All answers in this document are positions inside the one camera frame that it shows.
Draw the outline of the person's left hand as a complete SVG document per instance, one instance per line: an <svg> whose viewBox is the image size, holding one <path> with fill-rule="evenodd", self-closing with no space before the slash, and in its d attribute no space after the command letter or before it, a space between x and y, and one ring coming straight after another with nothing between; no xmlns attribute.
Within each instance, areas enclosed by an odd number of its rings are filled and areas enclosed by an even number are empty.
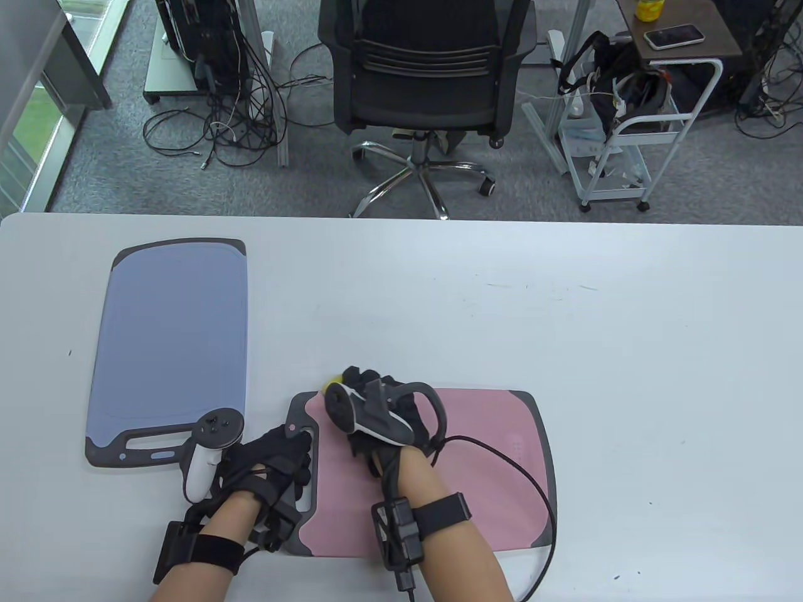
<svg viewBox="0 0 803 602"><path fill-rule="evenodd" d="M259 511L249 541L259 550L278 551L301 523L296 508L312 478L312 436L289 436L283 425L223 453L210 490L216 505L235 492L253 495Z"/></svg>

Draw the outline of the person's right hand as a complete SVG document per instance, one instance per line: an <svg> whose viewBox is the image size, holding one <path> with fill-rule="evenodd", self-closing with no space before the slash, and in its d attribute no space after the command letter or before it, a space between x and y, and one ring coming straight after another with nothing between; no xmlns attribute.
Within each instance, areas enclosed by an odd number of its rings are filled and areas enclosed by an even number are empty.
<svg viewBox="0 0 803 602"><path fill-rule="evenodd" d="M330 421L346 436L354 457L362 456L378 478L399 459L402 448L413 447L430 458L445 440L447 414L429 384L401 383L375 370L350 366L323 392ZM434 434L425 426L416 395L424 396L434 410Z"/></svg>

